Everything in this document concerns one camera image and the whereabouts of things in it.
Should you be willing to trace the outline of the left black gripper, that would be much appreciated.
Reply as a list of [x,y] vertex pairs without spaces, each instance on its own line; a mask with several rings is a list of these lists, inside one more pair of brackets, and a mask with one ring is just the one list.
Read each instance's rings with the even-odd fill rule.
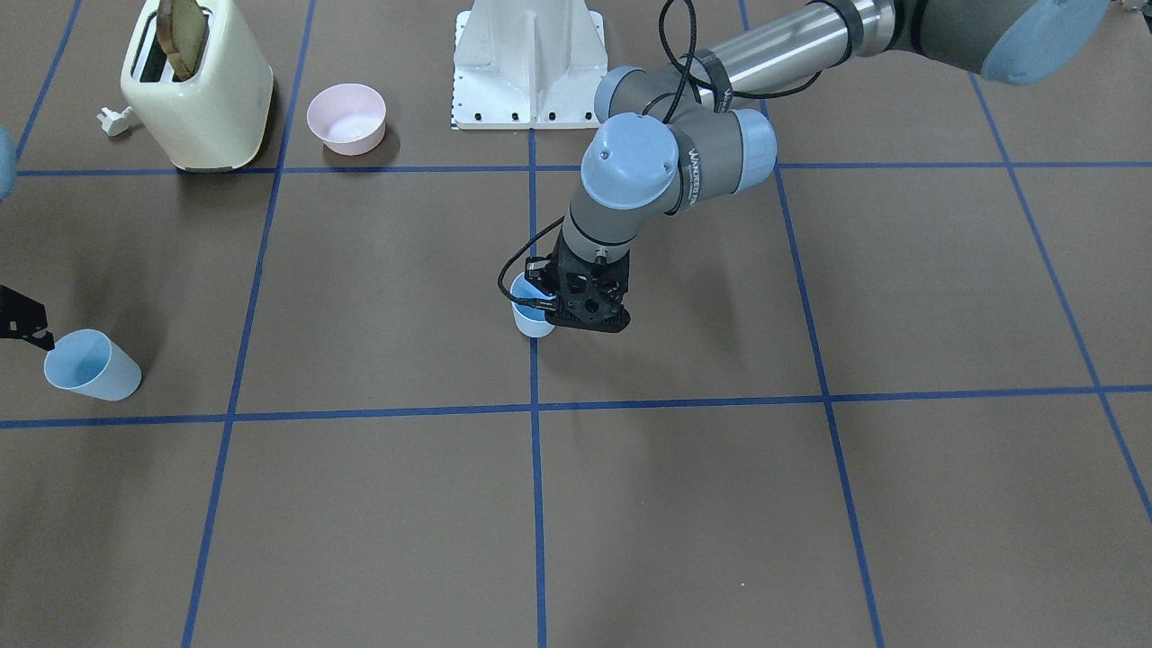
[[617,333],[628,327],[623,304],[628,292],[630,255],[611,263],[584,261],[559,238],[547,256],[530,256],[524,278],[553,304],[544,319],[555,327],[591,329]]

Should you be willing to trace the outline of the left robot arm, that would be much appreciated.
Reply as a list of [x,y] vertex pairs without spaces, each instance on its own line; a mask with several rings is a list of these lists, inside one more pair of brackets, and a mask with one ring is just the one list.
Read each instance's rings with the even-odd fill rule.
[[515,254],[524,271],[502,294],[521,331],[617,333],[630,316],[630,247],[658,216],[734,195],[772,176],[770,118],[742,100],[798,95],[823,71],[889,50],[1001,85],[1034,85],[1076,55],[1106,1],[809,1],[714,48],[688,42],[655,70],[622,66],[594,92],[593,140],[552,251]]

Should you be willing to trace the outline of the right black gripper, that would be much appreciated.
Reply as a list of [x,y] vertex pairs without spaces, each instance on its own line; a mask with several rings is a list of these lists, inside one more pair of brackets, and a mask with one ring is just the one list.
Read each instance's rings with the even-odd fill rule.
[[1,286],[1,338],[28,340],[45,352],[55,348],[44,304],[5,286]]

